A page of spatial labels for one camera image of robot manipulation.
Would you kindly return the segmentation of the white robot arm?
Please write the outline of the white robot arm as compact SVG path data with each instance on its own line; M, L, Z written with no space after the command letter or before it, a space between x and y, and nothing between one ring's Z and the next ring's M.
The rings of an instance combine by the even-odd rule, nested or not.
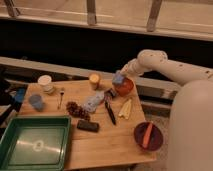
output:
M213 171L213 69L142 50L121 69L139 76L157 71L178 83L170 114L167 171Z

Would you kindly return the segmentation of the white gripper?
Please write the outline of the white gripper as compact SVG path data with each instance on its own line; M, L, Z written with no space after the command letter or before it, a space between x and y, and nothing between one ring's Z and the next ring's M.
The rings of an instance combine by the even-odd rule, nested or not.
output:
M120 73L125 76L140 76L143 74L143 68L138 60L134 58L123 66Z

